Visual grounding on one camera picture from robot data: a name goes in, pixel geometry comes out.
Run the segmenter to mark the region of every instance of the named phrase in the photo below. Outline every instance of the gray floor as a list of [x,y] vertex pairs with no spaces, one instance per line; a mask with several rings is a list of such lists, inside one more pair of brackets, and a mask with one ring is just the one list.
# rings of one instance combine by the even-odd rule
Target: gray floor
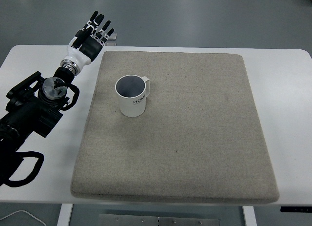
[[[112,21],[118,46],[285,48],[312,55],[310,0],[0,0],[0,65],[15,45],[67,45],[95,10]],[[5,209],[0,204],[0,218]]]

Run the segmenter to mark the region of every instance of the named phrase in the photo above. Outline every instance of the robot finger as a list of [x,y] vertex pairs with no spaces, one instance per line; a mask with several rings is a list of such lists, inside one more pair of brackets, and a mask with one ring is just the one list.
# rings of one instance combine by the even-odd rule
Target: robot finger
[[95,11],[93,15],[90,17],[89,21],[87,21],[87,23],[83,27],[83,29],[86,29],[90,24],[92,24],[93,20],[96,18],[97,15],[98,15],[98,11]]
[[109,30],[109,32],[107,34],[104,35],[104,37],[101,39],[101,41],[99,43],[102,46],[104,46],[104,44],[107,42],[108,38],[112,35],[113,32],[114,32],[114,29],[112,28],[111,30]]
[[108,20],[108,21],[104,24],[104,26],[102,27],[102,29],[96,33],[96,36],[94,37],[94,39],[96,39],[97,41],[99,41],[99,39],[102,37],[103,33],[104,33],[105,30],[108,28],[108,26],[109,26],[110,23],[111,23],[111,21]]

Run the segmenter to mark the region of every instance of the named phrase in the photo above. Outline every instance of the robotic arm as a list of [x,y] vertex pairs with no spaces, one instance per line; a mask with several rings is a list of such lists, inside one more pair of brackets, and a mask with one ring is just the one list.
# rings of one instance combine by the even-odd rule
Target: robotic arm
[[[32,132],[46,137],[63,116],[60,111],[72,108],[77,102],[79,89],[72,81],[84,66],[98,56],[114,32],[111,29],[104,34],[110,21],[97,31],[103,19],[104,15],[94,12],[70,41],[67,46],[68,54],[61,61],[54,76],[45,79],[37,71],[7,93],[10,101],[5,109],[8,113],[0,119],[0,186],[23,186],[33,181],[39,173],[44,156],[34,151],[17,151]],[[74,92],[71,103],[66,96],[68,89]],[[33,171],[24,180],[9,180],[25,157],[38,158]]]

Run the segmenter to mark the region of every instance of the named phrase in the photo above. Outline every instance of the white tabletop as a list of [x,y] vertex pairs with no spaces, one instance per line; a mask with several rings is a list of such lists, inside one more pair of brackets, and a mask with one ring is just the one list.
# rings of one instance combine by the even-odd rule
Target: white tabletop
[[[303,50],[163,47],[105,47],[98,58],[75,77],[80,89],[77,104],[65,111],[52,132],[33,133],[19,151],[38,151],[45,160],[28,185],[0,186],[1,202],[103,203],[75,198],[70,183],[84,125],[98,76],[101,55],[107,50],[235,53],[245,62],[268,151],[280,192],[274,205],[312,205],[312,59]],[[53,76],[66,55],[66,46],[15,46],[0,68],[0,118],[7,112],[6,93],[36,71]],[[11,180],[24,179],[35,158],[22,163]]]

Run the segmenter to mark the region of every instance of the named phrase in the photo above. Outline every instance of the gray felt pad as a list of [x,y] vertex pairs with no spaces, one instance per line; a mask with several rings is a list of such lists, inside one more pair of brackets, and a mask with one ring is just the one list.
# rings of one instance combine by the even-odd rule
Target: gray felt pad
[[[151,80],[145,112],[135,118],[122,115],[115,93],[128,74]],[[105,52],[71,191],[118,201],[277,201],[242,57]]]

